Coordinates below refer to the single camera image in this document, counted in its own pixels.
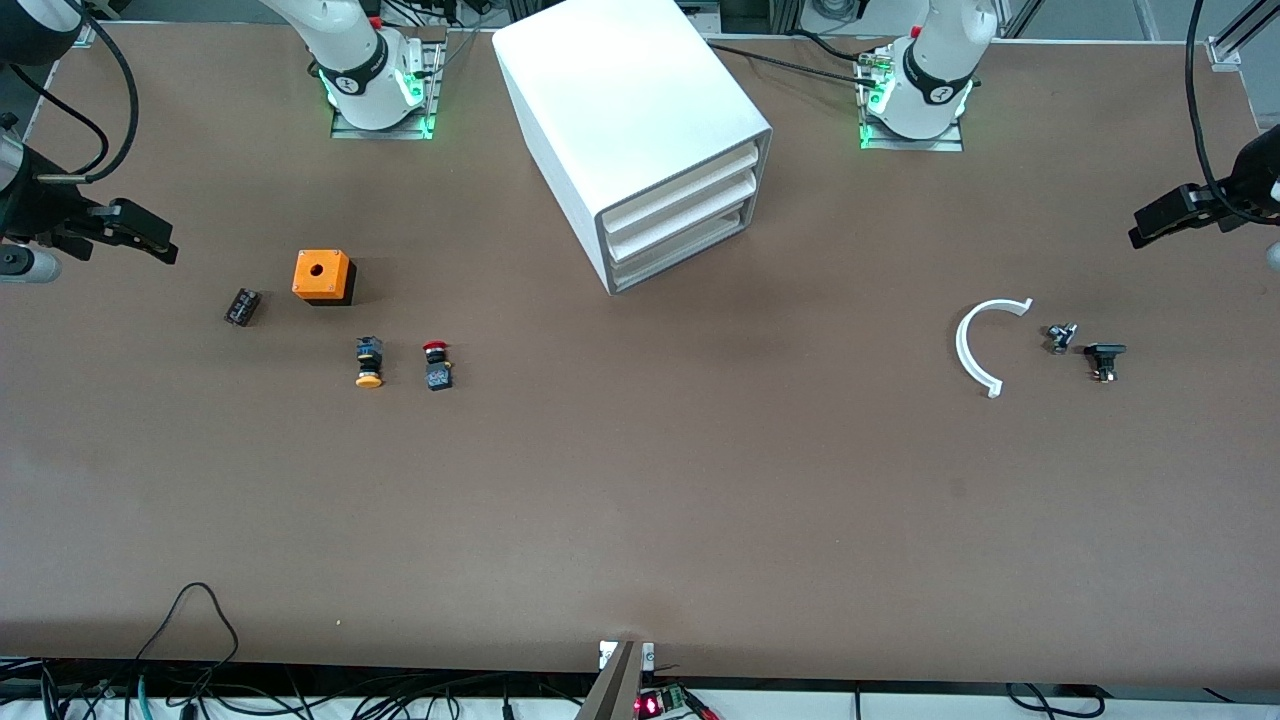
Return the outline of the white curved plastic arc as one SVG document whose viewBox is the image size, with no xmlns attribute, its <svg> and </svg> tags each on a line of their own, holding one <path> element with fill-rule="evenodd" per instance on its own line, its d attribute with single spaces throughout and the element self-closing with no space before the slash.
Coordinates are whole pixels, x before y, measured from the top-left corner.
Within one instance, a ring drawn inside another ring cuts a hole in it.
<svg viewBox="0 0 1280 720">
<path fill-rule="evenodd" d="M 986 389 L 987 398 L 997 398 L 1004 392 L 1004 382 L 988 373 L 977 360 L 969 340 L 973 322 L 983 313 L 1000 311 L 1014 316 L 1024 316 L 1034 305 L 1034 299 L 1021 301 L 1014 299 L 989 299 L 975 304 L 960 319 L 954 336 L 954 348 L 963 370 Z"/>
</svg>

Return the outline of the white drawer cabinet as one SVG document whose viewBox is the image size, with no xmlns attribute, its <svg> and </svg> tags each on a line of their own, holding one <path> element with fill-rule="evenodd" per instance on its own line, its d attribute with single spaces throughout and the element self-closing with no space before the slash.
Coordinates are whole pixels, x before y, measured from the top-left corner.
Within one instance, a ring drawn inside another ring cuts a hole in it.
<svg viewBox="0 0 1280 720">
<path fill-rule="evenodd" d="M 751 223 L 771 124 L 676 0 L 562 0 L 492 45 L 527 150 L 605 292 L 604 213 L 745 143 L 762 151 L 740 232 Z"/>
</svg>

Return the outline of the circuit board with red light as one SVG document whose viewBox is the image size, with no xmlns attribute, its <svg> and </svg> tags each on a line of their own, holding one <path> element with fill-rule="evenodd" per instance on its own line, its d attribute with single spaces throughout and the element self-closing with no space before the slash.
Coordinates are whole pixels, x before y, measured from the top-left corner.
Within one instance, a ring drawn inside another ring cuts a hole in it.
<svg viewBox="0 0 1280 720">
<path fill-rule="evenodd" d="M 634 702 L 635 720 L 721 720 L 704 701 L 680 684 L 641 691 Z"/>
</svg>

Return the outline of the orange button box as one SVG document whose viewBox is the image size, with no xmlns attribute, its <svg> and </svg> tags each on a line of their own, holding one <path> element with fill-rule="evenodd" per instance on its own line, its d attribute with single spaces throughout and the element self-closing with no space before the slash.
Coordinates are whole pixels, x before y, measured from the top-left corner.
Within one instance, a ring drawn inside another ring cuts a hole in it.
<svg viewBox="0 0 1280 720">
<path fill-rule="evenodd" d="M 351 306 L 358 274 L 339 249 L 303 249 L 296 254 L 291 291 L 311 306 Z"/>
</svg>

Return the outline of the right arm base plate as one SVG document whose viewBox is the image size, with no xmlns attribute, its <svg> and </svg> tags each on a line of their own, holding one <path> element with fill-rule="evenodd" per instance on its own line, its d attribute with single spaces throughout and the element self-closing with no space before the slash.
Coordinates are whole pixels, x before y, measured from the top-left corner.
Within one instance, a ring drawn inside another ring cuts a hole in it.
<svg viewBox="0 0 1280 720">
<path fill-rule="evenodd" d="M 444 76 L 447 44 L 424 42 L 384 28 L 381 61 L 364 79 L 320 72 L 332 106 L 332 137 L 430 140 Z"/>
</svg>

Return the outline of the aluminium strut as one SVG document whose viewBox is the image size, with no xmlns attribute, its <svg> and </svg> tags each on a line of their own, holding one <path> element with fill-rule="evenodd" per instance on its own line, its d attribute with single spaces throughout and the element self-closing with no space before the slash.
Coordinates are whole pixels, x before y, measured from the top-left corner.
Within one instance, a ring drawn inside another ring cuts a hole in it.
<svg viewBox="0 0 1280 720">
<path fill-rule="evenodd" d="M 634 702 L 643 685 L 643 641 L 618 641 L 607 667 L 591 684 L 573 720 L 635 720 Z"/>
</svg>

